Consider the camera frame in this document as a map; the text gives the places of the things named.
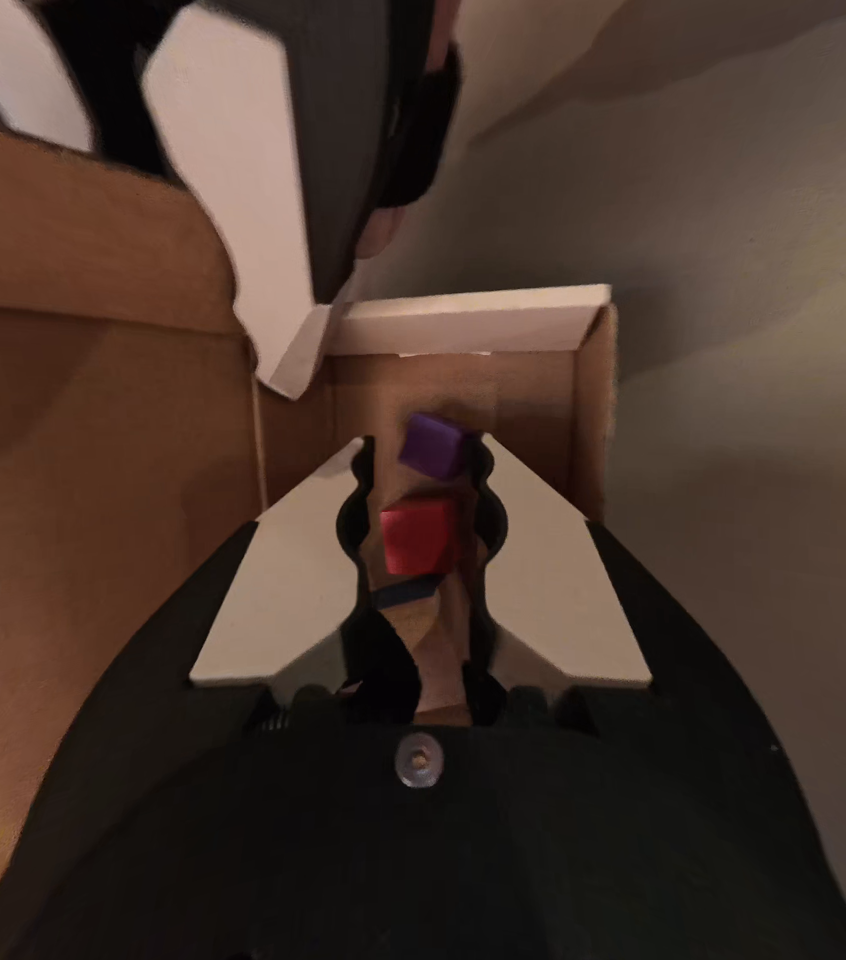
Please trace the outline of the blue cube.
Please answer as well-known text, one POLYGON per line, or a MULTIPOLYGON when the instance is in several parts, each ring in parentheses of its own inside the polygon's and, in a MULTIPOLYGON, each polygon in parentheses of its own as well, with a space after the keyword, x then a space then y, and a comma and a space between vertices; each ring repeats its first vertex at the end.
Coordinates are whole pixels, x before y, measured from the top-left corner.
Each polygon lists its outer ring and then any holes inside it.
POLYGON ((388 583, 371 592, 372 606, 382 611, 429 599, 437 594, 444 577, 443 574, 430 573, 388 583))

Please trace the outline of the red cube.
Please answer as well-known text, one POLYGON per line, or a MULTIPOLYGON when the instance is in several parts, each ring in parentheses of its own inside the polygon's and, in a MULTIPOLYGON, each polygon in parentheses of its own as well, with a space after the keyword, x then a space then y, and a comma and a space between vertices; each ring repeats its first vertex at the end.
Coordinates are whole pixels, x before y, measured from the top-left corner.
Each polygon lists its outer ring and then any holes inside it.
POLYGON ((409 496, 395 501, 381 510, 380 528, 389 574, 447 575, 461 559, 461 512, 452 496, 409 496))

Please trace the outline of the white cardboard box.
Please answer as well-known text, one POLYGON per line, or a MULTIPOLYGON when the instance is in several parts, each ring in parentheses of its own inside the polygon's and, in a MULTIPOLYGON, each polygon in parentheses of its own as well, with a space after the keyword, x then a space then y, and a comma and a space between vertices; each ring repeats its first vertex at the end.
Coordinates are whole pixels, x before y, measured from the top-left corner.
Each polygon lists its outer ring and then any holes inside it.
POLYGON ((94 683, 244 522, 357 436, 371 519, 403 495, 405 418, 485 430, 591 519, 618 311, 569 351, 331 356, 258 385, 221 242, 179 188, 0 130, 0 879, 94 683))

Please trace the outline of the purple cube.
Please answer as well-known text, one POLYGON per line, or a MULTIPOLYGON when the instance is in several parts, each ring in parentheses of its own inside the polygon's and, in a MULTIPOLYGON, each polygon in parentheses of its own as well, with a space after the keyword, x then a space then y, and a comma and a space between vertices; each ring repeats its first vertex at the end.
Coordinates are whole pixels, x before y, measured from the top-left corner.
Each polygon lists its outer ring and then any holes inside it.
POLYGON ((440 415, 416 412, 405 424, 397 462, 417 474, 449 482, 464 469, 469 431, 440 415))

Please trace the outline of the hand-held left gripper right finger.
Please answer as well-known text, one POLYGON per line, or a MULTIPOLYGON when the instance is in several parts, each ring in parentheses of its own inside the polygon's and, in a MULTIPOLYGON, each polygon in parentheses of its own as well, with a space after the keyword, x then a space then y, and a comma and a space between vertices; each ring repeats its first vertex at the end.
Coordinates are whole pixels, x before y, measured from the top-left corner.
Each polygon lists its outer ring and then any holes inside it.
POLYGON ((504 691, 649 690, 653 676, 584 513, 490 433, 472 448, 470 660, 504 691))

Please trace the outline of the person's right hand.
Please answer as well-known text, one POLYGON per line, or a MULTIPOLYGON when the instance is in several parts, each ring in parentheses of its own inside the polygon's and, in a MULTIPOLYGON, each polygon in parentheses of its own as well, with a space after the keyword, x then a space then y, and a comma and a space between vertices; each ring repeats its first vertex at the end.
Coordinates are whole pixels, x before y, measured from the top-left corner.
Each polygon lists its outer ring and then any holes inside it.
POLYGON ((356 258, 381 253, 409 207, 432 185, 461 84, 455 27, 461 2, 390 2, 392 92, 381 149, 381 185, 356 258))

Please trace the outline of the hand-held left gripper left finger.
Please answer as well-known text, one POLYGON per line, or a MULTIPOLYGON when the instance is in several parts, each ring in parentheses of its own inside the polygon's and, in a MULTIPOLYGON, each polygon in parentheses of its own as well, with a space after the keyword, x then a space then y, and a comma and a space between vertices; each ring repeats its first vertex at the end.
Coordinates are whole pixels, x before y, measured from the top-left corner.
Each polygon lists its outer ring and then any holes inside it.
POLYGON ((189 671, 199 688, 342 689, 344 627, 368 603, 374 440, 353 438, 260 515, 189 671))

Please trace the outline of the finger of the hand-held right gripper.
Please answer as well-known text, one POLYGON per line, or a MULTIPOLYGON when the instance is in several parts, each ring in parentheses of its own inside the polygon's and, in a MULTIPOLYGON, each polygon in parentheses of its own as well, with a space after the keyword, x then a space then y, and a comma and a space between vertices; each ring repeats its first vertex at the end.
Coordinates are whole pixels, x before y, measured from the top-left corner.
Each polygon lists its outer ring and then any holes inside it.
POLYGON ((433 2, 192 2, 142 74, 211 219, 256 376, 296 399, 377 213, 434 179, 433 2))
POLYGON ((173 1, 0 1, 0 126, 171 179, 141 75, 173 1))

